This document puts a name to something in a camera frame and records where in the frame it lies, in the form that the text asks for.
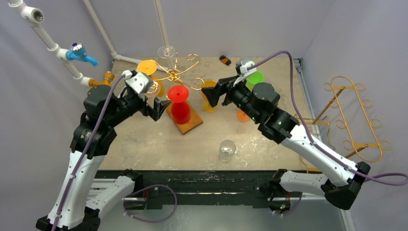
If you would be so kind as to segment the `green plastic cup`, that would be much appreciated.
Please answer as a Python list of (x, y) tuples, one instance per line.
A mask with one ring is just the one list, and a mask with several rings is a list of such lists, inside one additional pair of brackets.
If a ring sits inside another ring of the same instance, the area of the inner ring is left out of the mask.
[(260, 71), (255, 71), (246, 79), (246, 87), (252, 91), (254, 86), (264, 81), (264, 74)]

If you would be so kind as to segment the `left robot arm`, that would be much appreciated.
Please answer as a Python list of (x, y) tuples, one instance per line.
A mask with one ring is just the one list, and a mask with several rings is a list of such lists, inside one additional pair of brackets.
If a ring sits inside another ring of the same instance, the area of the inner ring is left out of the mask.
[(85, 112), (70, 144), (70, 159), (60, 194), (51, 212), (37, 220), (41, 231), (95, 231), (101, 220), (125, 196), (143, 192), (142, 175), (125, 170), (96, 197), (88, 195), (96, 173), (116, 138), (115, 127), (136, 112), (157, 121), (170, 105), (169, 100), (146, 99), (129, 86), (127, 94), (116, 97), (111, 87), (100, 85), (88, 91)]

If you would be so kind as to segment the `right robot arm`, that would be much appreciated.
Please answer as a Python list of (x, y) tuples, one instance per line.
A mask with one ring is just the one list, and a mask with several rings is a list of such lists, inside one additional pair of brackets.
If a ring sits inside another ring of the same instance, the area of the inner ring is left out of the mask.
[(271, 192), (277, 196), (288, 192), (319, 195), (333, 206), (349, 210), (364, 183), (361, 174), (368, 174), (370, 166), (348, 160), (313, 138), (298, 119), (278, 107), (280, 95), (271, 84), (257, 83), (250, 90), (243, 82), (234, 84), (235, 79), (223, 78), (214, 87), (202, 88), (210, 106), (217, 106), (224, 95), (223, 106), (235, 104), (264, 137), (296, 152), (321, 171), (307, 174), (279, 169), (270, 181)]

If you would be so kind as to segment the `yellow plastic goblet front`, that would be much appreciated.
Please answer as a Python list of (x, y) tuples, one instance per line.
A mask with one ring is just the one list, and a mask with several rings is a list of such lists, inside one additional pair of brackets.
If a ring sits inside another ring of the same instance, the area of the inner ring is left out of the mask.
[(143, 73), (147, 74), (153, 81), (160, 82), (160, 85), (162, 87), (161, 88), (161, 97), (163, 97), (163, 95), (165, 93), (164, 85), (163, 85), (161, 80), (158, 80), (159, 79), (158, 77), (153, 75), (157, 70), (157, 65), (156, 65), (155, 61), (144, 60), (144, 61), (140, 62), (137, 65), (136, 70), (138, 72), (143, 72)]

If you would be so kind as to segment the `gold wire wine glass rack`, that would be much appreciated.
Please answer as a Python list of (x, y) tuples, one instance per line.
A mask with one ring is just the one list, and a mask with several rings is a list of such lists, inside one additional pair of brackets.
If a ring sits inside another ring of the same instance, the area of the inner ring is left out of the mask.
[(182, 135), (187, 134), (203, 123), (203, 120), (198, 116), (196, 111), (188, 103), (188, 97), (190, 95), (189, 90), (200, 90), (201, 88), (194, 88), (181, 80), (181, 75), (183, 73), (189, 71), (200, 62), (199, 56), (197, 54), (189, 54), (187, 56), (187, 60), (196, 60), (196, 63), (194, 63), (184, 71), (179, 71), (177, 69), (178, 54), (175, 54), (174, 65), (171, 66), (171, 69), (165, 69), (155, 60), (150, 59), (148, 61), (150, 67), (152, 67), (153, 63), (155, 63), (157, 65), (155, 69), (160, 69), (166, 72), (167, 76), (162, 79), (154, 79), (153, 85), (148, 90), (146, 95), (148, 99), (158, 98), (160, 91), (164, 89), (159, 85), (163, 80), (168, 80), (175, 83), (175, 85), (170, 87), (166, 92), (166, 98), (170, 100), (170, 105), (166, 108), (166, 112)]

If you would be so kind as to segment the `red plastic goblet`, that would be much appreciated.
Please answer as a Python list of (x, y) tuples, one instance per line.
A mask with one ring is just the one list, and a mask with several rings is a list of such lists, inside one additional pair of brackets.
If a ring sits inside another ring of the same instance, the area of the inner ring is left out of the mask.
[(186, 100), (189, 96), (188, 89), (183, 85), (176, 85), (170, 88), (167, 94), (172, 102), (171, 115), (176, 124), (186, 124), (191, 119), (190, 106)]

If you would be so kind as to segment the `ribbed clear wine glass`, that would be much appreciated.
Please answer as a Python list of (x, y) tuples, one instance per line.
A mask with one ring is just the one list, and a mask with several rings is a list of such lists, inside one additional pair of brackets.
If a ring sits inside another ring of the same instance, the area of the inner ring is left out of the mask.
[(158, 56), (164, 62), (163, 67), (166, 71), (176, 67), (177, 51), (173, 46), (162, 46), (157, 51)]

